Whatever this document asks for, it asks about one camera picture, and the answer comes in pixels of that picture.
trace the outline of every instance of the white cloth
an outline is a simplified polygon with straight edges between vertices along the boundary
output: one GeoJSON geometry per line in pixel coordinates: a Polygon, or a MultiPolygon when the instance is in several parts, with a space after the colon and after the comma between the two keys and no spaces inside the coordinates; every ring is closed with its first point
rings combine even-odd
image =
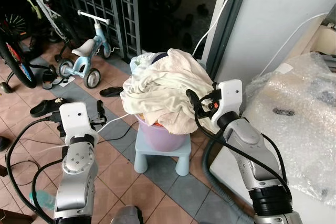
{"type": "MultiPolygon", "coordinates": [[[[185,91],[191,89],[201,98],[213,90],[212,80],[190,54],[178,49],[169,49],[167,53],[167,57],[145,69],[139,63],[123,84],[123,107],[130,114],[143,113],[148,125],[158,121],[173,134],[192,133],[197,125],[185,91]]],[[[200,123],[216,133],[209,118],[200,123]]]]}

